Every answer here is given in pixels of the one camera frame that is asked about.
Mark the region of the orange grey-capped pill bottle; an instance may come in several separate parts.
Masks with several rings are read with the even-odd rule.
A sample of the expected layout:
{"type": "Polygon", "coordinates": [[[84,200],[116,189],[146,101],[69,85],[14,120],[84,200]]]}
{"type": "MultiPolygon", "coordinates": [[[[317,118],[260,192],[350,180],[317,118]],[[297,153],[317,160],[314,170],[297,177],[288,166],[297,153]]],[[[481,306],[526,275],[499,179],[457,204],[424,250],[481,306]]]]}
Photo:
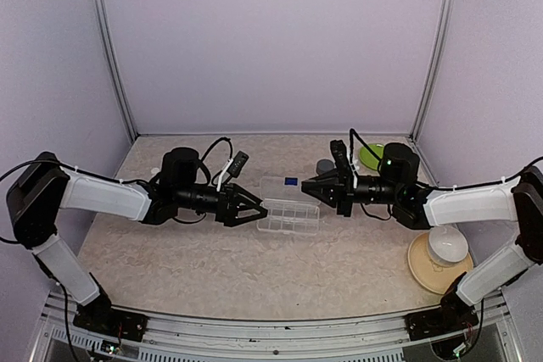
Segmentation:
{"type": "Polygon", "coordinates": [[[335,163],[330,159],[319,159],[316,163],[316,174],[323,175],[335,169],[335,163]]]}

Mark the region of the clear plastic pill organizer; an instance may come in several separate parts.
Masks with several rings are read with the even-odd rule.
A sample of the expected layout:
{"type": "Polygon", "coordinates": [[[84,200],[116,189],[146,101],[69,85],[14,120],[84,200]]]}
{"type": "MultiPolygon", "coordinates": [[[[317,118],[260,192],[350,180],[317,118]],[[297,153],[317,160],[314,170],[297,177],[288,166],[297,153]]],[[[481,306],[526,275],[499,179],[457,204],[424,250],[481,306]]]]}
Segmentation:
{"type": "Polygon", "coordinates": [[[298,177],[262,177],[260,198],[268,214],[257,221],[258,231],[298,236],[315,236],[320,231],[319,201],[301,191],[298,177]]]}

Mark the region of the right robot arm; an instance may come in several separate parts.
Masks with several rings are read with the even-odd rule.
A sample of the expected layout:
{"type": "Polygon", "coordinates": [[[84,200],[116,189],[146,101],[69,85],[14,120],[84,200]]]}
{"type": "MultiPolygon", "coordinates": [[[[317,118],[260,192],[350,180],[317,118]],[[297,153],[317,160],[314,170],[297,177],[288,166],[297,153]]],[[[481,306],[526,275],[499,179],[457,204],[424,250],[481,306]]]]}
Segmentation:
{"type": "Polygon", "coordinates": [[[467,306],[542,262],[542,173],[534,165],[499,181],[439,188],[418,182],[419,157],[405,144],[384,146],[378,175],[358,175],[347,147],[330,143],[335,167],[305,180],[303,193],[349,217],[354,204],[382,204],[411,230],[476,221],[507,220],[518,235],[482,264],[456,279],[434,312],[434,324],[452,331],[467,317],[467,306]]]}

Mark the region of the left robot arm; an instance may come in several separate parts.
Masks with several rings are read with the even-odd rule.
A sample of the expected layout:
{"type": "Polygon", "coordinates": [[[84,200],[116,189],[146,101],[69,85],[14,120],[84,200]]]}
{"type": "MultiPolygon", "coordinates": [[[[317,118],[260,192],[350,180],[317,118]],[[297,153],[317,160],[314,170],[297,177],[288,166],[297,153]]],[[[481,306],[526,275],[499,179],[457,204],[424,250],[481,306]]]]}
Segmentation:
{"type": "Polygon", "coordinates": [[[118,312],[59,235],[55,222],[60,210],[109,214],[148,226],[176,220],[182,209],[212,214],[226,227],[268,215],[261,199],[235,183],[199,183],[198,172],[206,176],[210,172],[192,148],[174,148],[166,153],[159,173],[149,181],[94,175],[60,162],[50,152],[17,168],[22,173],[6,193],[15,242],[32,252],[38,264],[85,309],[87,320],[102,332],[113,331],[118,325],[118,312]]]}

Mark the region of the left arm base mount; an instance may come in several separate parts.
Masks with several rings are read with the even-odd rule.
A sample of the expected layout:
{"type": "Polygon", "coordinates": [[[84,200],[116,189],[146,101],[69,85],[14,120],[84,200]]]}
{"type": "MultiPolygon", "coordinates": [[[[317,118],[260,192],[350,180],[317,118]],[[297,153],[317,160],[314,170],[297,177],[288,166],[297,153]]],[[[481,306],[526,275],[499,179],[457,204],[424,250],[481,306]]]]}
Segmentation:
{"type": "Polygon", "coordinates": [[[147,328],[148,317],[116,309],[108,300],[96,298],[87,305],[77,305],[73,324],[105,336],[140,343],[147,328]]]}

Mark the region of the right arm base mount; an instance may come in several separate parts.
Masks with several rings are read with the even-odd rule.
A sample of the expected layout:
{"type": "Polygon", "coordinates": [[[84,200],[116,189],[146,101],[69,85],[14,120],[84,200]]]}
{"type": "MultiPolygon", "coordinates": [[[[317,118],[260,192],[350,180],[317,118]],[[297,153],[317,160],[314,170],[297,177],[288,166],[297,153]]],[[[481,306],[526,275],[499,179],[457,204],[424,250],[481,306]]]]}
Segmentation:
{"type": "Polygon", "coordinates": [[[438,307],[405,316],[411,341],[445,335],[476,326],[479,318],[473,305],[463,302],[455,293],[446,294],[438,307]]]}

